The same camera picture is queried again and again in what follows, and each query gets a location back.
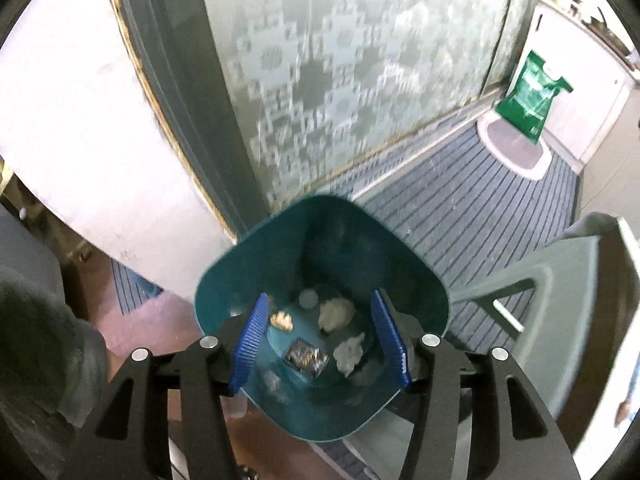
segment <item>wall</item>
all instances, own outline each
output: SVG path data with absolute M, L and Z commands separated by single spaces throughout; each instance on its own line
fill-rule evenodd
M 92 244 L 191 299 L 232 242 L 164 138 L 110 0 L 33 0 L 0 50 L 0 154 Z
M 508 1 L 205 0 L 271 205 L 508 78 L 531 0 Z
M 582 174 L 580 216 L 602 211 L 623 216 L 640 238 L 640 89 L 632 90 L 609 135 Z

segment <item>green bag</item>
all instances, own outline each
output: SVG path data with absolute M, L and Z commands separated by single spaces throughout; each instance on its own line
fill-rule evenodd
M 551 103 L 561 90 L 574 88 L 558 76 L 533 50 L 529 52 L 513 91 L 495 109 L 536 144 Z

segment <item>patterned wallpaper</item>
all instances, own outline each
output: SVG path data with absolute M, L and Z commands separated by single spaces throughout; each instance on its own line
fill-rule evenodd
M 490 80 L 513 69 L 513 0 Z M 205 0 L 273 208 L 477 98 L 508 0 Z

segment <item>teal trash bin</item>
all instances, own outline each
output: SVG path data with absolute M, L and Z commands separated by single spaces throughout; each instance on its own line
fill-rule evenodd
M 319 304 L 335 297 L 352 301 L 356 314 L 347 328 L 321 335 L 319 307 L 303 310 L 298 304 L 307 288 L 316 290 Z M 292 315 L 292 333 L 268 328 L 243 390 L 283 430 L 326 442 L 356 431 L 398 393 L 370 316 L 377 288 L 386 290 L 398 312 L 415 316 L 425 332 L 446 330 L 449 298 L 439 277 L 361 208 L 318 195 L 263 222 L 215 263 L 200 280 L 195 310 L 205 334 L 245 312 L 261 292 L 274 310 Z M 365 354 L 348 378 L 333 359 L 316 379 L 282 359 L 296 337 L 331 355 L 341 338 L 361 332 Z

